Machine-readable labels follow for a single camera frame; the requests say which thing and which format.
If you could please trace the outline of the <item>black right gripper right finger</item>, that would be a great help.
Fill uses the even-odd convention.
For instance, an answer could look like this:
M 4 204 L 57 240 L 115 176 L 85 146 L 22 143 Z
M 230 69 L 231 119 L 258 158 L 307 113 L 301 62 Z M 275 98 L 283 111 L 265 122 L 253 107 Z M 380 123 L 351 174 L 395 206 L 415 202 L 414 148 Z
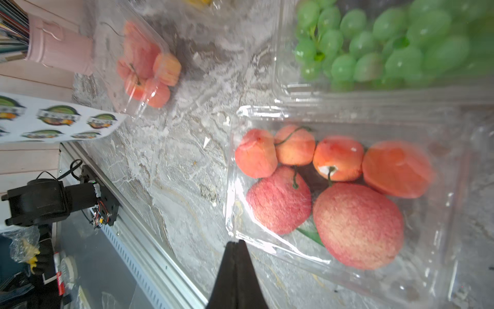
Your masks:
M 268 308 L 243 240 L 238 243 L 238 308 Z

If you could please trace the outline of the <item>clear box of grapes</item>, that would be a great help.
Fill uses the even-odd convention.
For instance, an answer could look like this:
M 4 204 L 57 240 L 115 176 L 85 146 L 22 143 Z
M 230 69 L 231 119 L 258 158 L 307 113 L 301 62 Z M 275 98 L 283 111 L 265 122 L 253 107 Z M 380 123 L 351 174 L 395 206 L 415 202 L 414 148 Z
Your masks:
M 299 102 L 493 102 L 492 1 L 282 1 L 274 92 Z

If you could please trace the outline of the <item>clear box of red apples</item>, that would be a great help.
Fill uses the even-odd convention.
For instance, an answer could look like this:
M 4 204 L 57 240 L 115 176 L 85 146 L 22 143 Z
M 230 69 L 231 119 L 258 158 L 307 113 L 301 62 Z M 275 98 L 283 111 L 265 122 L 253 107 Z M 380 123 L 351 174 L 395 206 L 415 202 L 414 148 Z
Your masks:
M 392 308 L 445 308 L 486 139 L 484 126 L 454 112 L 240 107 L 226 230 Z

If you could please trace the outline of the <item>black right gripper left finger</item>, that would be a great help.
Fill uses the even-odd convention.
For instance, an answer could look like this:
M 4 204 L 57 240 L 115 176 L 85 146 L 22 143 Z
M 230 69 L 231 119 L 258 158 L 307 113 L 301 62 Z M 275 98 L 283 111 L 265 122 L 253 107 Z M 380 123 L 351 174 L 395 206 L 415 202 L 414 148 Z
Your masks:
M 237 247 L 240 242 L 228 242 L 221 260 L 206 308 L 238 309 Z

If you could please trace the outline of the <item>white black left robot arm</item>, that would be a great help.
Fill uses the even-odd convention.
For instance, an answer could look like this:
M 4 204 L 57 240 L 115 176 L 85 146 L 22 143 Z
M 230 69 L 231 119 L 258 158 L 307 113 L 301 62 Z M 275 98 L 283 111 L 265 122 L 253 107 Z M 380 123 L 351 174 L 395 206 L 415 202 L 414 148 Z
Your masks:
M 81 159 L 57 178 L 38 176 L 23 187 L 8 190 L 1 201 L 6 203 L 1 222 L 8 227 L 54 224 L 82 212 L 98 229 L 114 225 L 121 206 L 109 186 Z

